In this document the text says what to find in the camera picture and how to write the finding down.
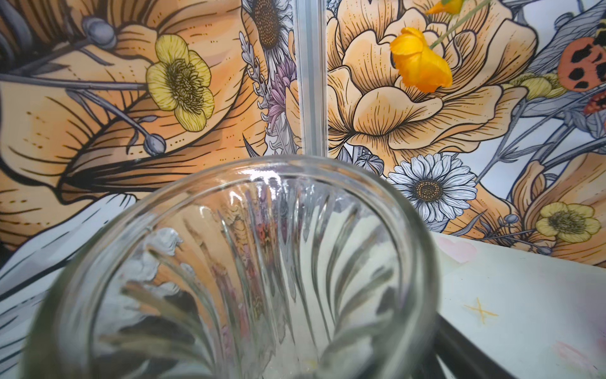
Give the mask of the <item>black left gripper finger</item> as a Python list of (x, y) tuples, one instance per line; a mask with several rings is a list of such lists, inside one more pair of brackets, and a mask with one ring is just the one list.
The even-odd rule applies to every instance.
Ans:
[(513, 375), (438, 315), (437, 333), (425, 358), (425, 377), (446, 378), (440, 363), (443, 363), (455, 378), (514, 379)]

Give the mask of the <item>clear ribbed glass vase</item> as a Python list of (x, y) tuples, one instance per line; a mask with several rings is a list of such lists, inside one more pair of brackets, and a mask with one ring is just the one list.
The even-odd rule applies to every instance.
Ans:
[(382, 178), (314, 156), (214, 167), (82, 248), (24, 378), (408, 378), (436, 334), (436, 252)]

